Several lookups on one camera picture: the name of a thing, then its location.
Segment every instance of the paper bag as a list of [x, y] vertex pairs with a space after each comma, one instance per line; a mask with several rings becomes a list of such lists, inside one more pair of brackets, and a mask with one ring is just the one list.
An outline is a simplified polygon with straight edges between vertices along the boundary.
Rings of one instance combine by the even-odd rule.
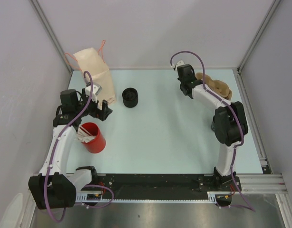
[[93, 82], [102, 87], [102, 91], [97, 96], [99, 108], [102, 107], [103, 100], [106, 100], [109, 105], [117, 101], [109, 67], [97, 51], [94, 48], [88, 48], [75, 53], [74, 57], [81, 71], [87, 70], [91, 74]]
[[[199, 80], [202, 80], [203, 73], [200, 72], [196, 73], [195, 77]], [[212, 80], [212, 78], [209, 75], [205, 75], [205, 84], [207, 84], [211, 90], [213, 90], [221, 97], [229, 101], [231, 100], [233, 93], [225, 82], [220, 80]]]

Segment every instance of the metal floor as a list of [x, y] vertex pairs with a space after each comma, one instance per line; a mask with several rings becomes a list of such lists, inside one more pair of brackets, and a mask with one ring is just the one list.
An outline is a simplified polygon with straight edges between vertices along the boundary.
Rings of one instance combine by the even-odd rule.
[[[37, 211], [31, 228], [284, 228], [274, 194], [249, 195], [256, 213], [246, 209], [218, 209], [214, 204], [113, 203], [103, 209], [74, 207], [55, 224]], [[243, 204], [235, 195], [233, 204]]]

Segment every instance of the black cylinder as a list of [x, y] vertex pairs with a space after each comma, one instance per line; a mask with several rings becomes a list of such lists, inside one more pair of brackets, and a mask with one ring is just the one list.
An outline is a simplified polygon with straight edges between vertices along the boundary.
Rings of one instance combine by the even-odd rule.
[[123, 103], [128, 108], [133, 108], [137, 105], [137, 90], [134, 88], [127, 88], [123, 91], [122, 94]]

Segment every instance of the bag handle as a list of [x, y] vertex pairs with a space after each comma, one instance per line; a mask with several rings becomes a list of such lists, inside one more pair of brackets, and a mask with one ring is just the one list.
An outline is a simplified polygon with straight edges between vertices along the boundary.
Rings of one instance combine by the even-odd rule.
[[77, 62], [78, 60], [77, 60], [74, 56], [72, 56], [71, 54], [69, 54], [69, 53], [65, 53], [65, 60], [66, 60], [66, 62], [69, 64], [69, 66], [72, 67], [72, 68], [75, 69], [75, 70], [80, 70], [80, 71], [82, 72], [82, 69], [78, 68], [77, 66], [74, 66], [74, 65], [70, 64], [70, 63], [68, 62], [66, 56], [69, 56], [71, 59], [75, 60], [76, 62]]
[[101, 52], [101, 54], [102, 54], [102, 59], [103, 59], [103, 62], [104, 62], [104, 63], [106, 63], [106, 62], [104, 61], [104, 53], [103, 53], [103, 49], [104, 49], [104, 45], [105, 45], [105, 43], [106, 43], [106, 40], [104, 39], [104, 40], [102, 41], [102, 46], [101, 46], [100, 49], [97, 51], [97, 54], [99, 54], [99, 52]]
[[[97, 51], [97, 54], [99, 55], [99, 52], [101, 52], [101, 54], [102, 54], [102, 59], [103, 59], [103, 62], [104, 63], [106, 63], [105, 61], [104, 61], [104, 52], [103, 52], [103, 49], [104, 49], [104, 45], [105, 45], [105, 43], [106, 43], [106, 40], [104, 39], [103, 41], [102, 41], [102, 46], [100, 47], [100, 49]], [[81, 72], [82, 72], [82, 69], [80, 69], [79, 67], [77, 67], [77, 66], [74, 66], [74, 65], [72, 65], [72, 64], [70, 64], [69, 62], [68, 62], [68, 59], [67, 59], [67, 56], [69, 56], [71, 59], [73, 59], [73, 60], [75, 60], [76, 62], [78, 61], [74, 56], [72, 56], [70, 53], [65, 53], [65, 60], [66, 60], [66, 62], [69, 64], [69, 66], [70, 67], [72, 67], [73, 69], [75, 69], [75, 70], [80, 70]]]

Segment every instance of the beige paper bag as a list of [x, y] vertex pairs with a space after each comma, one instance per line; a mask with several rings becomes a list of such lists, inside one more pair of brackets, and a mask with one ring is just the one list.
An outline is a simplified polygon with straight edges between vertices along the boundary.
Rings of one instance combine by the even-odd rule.
[[102, 91], [97, 96], [100, 108], [103, 100], [106, 100], [109, 105], [117, 101], [109, 67], [97, 51], [94, 48], [84, 49], [75, 53], [74, 57], [82, 72], [87, 70], [92, 75], [93, 82], [102, 87]]

